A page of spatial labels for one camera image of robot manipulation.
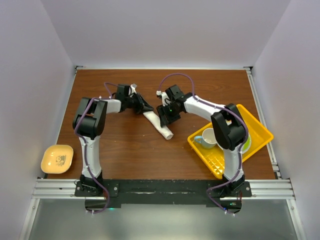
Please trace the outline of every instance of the white cloth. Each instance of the white cloth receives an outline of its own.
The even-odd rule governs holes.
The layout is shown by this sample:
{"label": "white cloth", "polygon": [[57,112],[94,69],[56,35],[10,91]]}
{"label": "white cloth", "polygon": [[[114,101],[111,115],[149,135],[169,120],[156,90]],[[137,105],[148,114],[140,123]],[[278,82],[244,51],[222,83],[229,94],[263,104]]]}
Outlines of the white cloth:
{"label": "white cloth", "polygon": [[174,134],[170,131],[167,126],[161,127],[160,118],[153,111],[144,112],[143,115],[152,123],[157,131],[166,139],[170,140]]}

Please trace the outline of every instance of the gray wall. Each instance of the gray wall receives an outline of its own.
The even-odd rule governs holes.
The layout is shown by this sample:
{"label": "gray wall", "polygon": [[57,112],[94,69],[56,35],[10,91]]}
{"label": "gray wall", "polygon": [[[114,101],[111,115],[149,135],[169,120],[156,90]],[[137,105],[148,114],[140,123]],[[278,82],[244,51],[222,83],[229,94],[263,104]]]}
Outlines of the gray wall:
{"label": "gray wall", "polygon": [[253,66],[289,0],[41,0],[76,65]]}
{"label": "gray wall", "polygon": [[292,0],[254,65],[283,177],[293,183],[308,239],[320,239],[320,1]]}
{"label": "gray wall", "polygon": [[0,239],[16,240],[73,69],[39,0],[0,1],[0,33]]}

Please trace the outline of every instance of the light blue mug handle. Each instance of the light blue mug handle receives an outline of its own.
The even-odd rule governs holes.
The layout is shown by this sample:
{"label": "light blue mug handle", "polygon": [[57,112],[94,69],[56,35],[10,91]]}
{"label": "light blue mug handle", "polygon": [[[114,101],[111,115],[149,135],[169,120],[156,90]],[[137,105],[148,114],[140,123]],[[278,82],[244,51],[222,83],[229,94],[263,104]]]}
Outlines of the light blue mug handle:
{"label": "light blue mug handle", "polygon": [[202,136],[195,136],[194,139],[198,144],[201,144]]}

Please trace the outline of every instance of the brown wooden tabletop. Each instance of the brown wooden tabletop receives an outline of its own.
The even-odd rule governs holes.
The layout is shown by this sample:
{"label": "brown wooden tabletop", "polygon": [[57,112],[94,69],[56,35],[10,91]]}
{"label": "brown wooden tabletop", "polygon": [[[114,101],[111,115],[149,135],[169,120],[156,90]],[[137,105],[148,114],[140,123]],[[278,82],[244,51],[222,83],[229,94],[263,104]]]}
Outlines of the brown wooden tabletop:
{"label": "brown wooden tabletop", "polygon": [[[78,70],[61,126],[57,144],[70,145],[74,156],[70,169],[63,174],[49,174],[49,179],[77,179],[82,171],[81,145],[72,122],[82,97],[108,97],[104,82],[137,84],[137,92],[154,107],[160,81],[168,74],[184,73],[193,78],[195,93],[217,104],[242,104],[257,119],[258,113],[245,70]],[[177,84],[184,93],[191,92],[189,80],[182,76],[167,79],[162,91]],[[110,86],[112,92],[116,87]],[[189,135],[207,120],[181,113],[181,119],[168,127],[174,136],[165,140],[152,124],[132,109],[106,116],[100,139],[100,164],[105,179],[214,179],[215,177],[191,149]],[[246,179],[274,179],[267,147],[243,163]]]}

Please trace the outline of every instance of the yellow square plate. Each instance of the yellow square plate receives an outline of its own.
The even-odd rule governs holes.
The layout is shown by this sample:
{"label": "yellow square plate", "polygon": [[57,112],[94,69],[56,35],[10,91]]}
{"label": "yellow square plate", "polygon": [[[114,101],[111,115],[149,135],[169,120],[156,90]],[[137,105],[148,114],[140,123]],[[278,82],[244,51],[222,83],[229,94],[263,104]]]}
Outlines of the yellow square plate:
{"label": "yellow square plate", "polygon": [[47,174],[62,174],[72,163],[74,150],[69,145],[50,146],[43,155],[41,170]]}
{"label": "yellow square plate", "polygon": [[[237,108],[248,127],[249,134],[251,136],[251,146],[249,150],[243,154],[242,162],[250,158],[263,146],[269,143],[274,136],[268,129],[265,128],[244,106],[241,104],[237,105]],[[200,143],[194,141],[195,136],[201,136],[202,132],[207,129],[212,128],[212,123],[208,123],[203,128],[199,129],[195,133],[188,137],[188,142],[192,149],[198,154],[205,165],[210,169],[217,179],[222,179],[222,175],[225,171],[225,159],[224,152],[218,146],[214,146],[211,149],[205,149]]]}

